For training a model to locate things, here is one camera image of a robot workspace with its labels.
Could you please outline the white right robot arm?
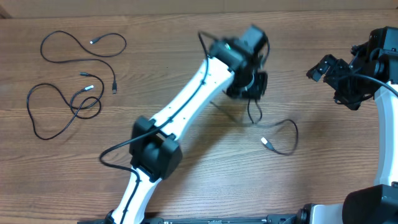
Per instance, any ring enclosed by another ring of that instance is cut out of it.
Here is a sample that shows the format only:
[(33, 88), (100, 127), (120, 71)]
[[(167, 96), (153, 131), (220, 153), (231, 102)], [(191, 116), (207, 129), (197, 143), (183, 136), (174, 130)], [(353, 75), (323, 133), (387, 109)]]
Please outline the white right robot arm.
[(373, 186), (348, 194), (343, 203), (307, 204), (294, 223), (397, 224), (397, 28), (371, 31), (367, 42), (351, 48), (350, 63), (331, 54), (307, 72), (335, 91), (338, 105), (356, 111), (373, 98), (379, 121), (379, 156)]

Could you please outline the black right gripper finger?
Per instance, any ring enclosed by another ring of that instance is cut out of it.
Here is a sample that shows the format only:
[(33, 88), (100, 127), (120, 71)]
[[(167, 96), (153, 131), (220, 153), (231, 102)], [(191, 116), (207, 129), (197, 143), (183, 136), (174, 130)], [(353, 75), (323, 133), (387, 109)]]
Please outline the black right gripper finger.
[(337, 105), (345, 105), (353, 111), (358, 110), (361, 105), (361, 95), (358, 94), (346, 95), (336, 91), (333, 99)]
[(306, 76), (318, 82), (330, 68), (336, 65), (336, 62), (337, 59), (332, 54), (326, 55), (306, 73)]

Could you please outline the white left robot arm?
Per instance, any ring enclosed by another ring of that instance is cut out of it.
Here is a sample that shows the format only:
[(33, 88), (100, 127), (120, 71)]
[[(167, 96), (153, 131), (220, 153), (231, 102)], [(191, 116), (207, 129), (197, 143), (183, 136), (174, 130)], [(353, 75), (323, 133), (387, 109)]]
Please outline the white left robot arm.
[(220, 93), (232, 99), (258, 101), (267, 86), (262, 67), (269, 54), (266, 33), (251, 25), (241, 37), (213, 39), (204, 48), (205, 59), (181, 92), (150, 119), (138, 117), (131, 138), (103, 151), (99, 161), (107, 167), (126, 170), (131, 176), (118, 207), (105, 223), (141, 223), (155, 188), (167, 179), (182, 160), (180, 141), (196, 117)]

